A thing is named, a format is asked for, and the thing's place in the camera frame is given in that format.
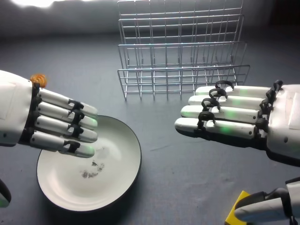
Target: gray tabletop surface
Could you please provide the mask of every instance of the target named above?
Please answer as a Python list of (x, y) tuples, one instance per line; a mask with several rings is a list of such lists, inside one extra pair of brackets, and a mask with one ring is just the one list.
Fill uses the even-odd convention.
[[(271, 86), (276, 79), (300, 83), (299, 27), (244, 30), (247, 85)], [(113, 206), (91, 214), (57, 209), (39, 189), (40, 150), (0, 148), (0, 178), (12, 194), (0, 209), (0, 225), (222, 225), (242, 190), (284, 187), (300, 168), (271, 161), (265, 152), (182, 136), (174, 129), (188, 97), (155, 101), (137, 95), (125, 102), (116, 70), (118, 35), (16, 39), (0, 42), (0, 69), (29, 78), (49, 77), (47, 89), (95, 106), (128, 124), (142, 146), (142, 167), (133, 188)], [(287, 221), (269, 223), (288, 224)]]

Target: yellow object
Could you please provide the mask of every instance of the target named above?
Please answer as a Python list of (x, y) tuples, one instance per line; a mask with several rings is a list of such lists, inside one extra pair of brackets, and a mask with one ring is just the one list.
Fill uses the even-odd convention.
[(39, 83), (41, 88), (44, 88), (47, 85), (47, 78), (44, 74), (34, 74), (30, 77), (30, 81), (33, 83)]
[(236, 200), (235, 204), (233, 205), (230, 213), (228, 214), (226, 220), (225, 220), (225, 225), (246, 225), (246, 222), (240, 221), (238, 220), (235, 215), (234, 215), (234, 209), (235, 209), (235, 205), (243, 198), (249, 196), (250, 194), (248, 194), (246, 191), (242, 191), (241, 194), (239, 195), (238, 199)]

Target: metal dish rack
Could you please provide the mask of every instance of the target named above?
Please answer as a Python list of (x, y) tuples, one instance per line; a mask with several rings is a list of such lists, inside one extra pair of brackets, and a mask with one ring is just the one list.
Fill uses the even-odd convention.
[(122, 69), (128, 93), (195, 93), (217, 80), (243, 84), (249, 66), (240, 41), (243, 0), (121, 0)]

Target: dirty plate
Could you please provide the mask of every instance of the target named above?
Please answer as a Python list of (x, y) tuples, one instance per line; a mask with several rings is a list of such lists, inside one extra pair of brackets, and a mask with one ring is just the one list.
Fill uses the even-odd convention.
[(91, 211), (119, 199), (134, 183), (141, 168), (141, 146), (123, 122), (98, 116), (98, 140), (92, 158), (42, 150), (37, 180), (45, 196), (72, 211)]

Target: robotic hand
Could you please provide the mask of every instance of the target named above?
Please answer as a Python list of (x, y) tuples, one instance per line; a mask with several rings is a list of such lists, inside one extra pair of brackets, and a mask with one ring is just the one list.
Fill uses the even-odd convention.
[[(0, 71), (0, 146), (29, 145), (90, 158), (97, 140), (97, 109)], [(0, 180), (0, 207), (11, 196)]]
[[(275, 161), (300, 166), (300, 85), (273, 88), (233, 86), (218, 81), (200, 87), (175, 122), (183, 135), (237, 147), (264, 150)], [(300, 217), (300, 178), (278, 188), (251, 195), (236, 205), (235, 215), (246, 222)]]

